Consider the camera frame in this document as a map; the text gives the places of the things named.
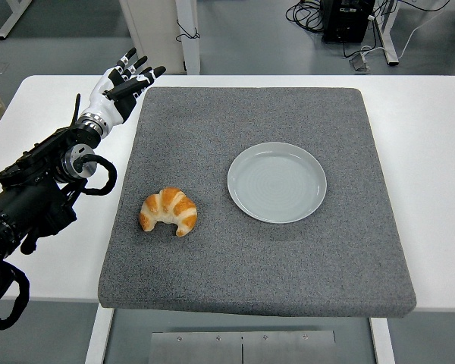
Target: robotic arm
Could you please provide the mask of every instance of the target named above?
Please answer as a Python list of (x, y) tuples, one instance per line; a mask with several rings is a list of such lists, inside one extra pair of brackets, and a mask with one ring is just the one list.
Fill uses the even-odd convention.
[[(19, 319), (29, 300), (27, 277), (4, 259), (19, 246), (23, 254), (31, 254), (40, 237), (56, 235), (75, 221), (73, 204), (81, 193), (101, 196), (115, 186), (114, 165), (93, 150), (114, 126), (128, 119), (137, 98), (165, 72), (164, 67), (148, 67), (136, 75), (146, 57), (127, 67), (135, 53), (131, 49), (103, 74), (79, 118), (78, 95), (69, 127), (56, 130), (0, 172), (0, 299), (14, 281), (20, 289), (9, 317), (0, 318), (0, 330)], [(87, 178), (97, 164), (108, 170), (108, 182), (102, 189), (88, 189)]]

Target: metal panel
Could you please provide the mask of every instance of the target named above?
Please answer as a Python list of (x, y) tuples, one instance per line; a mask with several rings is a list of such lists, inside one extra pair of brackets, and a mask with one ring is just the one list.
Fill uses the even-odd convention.
[(243, 364), (337, 363), (333, 331), (243, 333)]
[(241, 364), (239, 332), (153, 333), (149, 364)]
[(150, 364), (337, 363), (333, 331), (153, 333)]

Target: white desk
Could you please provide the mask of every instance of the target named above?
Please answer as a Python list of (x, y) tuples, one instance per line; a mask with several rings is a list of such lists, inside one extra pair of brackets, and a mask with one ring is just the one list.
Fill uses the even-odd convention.
[[(0, 122), (0, 171), (59, 127), (76, 93), (85, 108), (97, 76), (27, 78)], [(422, 311), (455, 311), (455, 77), (162, 76), (156, 86), (342, 86), (360, 89), (401, 243)], [(78, 220), (37, 251), (8, 261), (24, 270), (32, 300), (97, 302), (102, 260), (115, 218), (140, 108), (96, 149), (118, 170), (107, 196), (82, 195)], [(100, 187), (99, 168), (89, 185)], [(7, 298), (16, 291), (10, 290)]]

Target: white plate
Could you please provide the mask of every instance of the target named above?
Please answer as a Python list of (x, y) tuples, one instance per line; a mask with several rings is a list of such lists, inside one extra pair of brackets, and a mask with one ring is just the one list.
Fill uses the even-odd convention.
[(239, 154), (229, 167), (227, 188), (249, 216), (286, 224), (306, 218), (322, 203), (327, 180), (319, 162), (287, 143), (263, 143)]

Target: gray felt mat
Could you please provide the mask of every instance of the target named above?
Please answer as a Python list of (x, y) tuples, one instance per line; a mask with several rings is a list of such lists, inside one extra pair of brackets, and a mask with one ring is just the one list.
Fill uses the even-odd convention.
[[(328, 191), (291, 224), (249, 217), (227, 173), (269, 141), (313, 154)], [(181, 188), (199, 217), (185, 237), (138, 223), (143, 200)], [(356, 89), (148, 91), (99, 281), (105, 307), (282, 316), (398, 317), (416, 297), (366, 109)]]

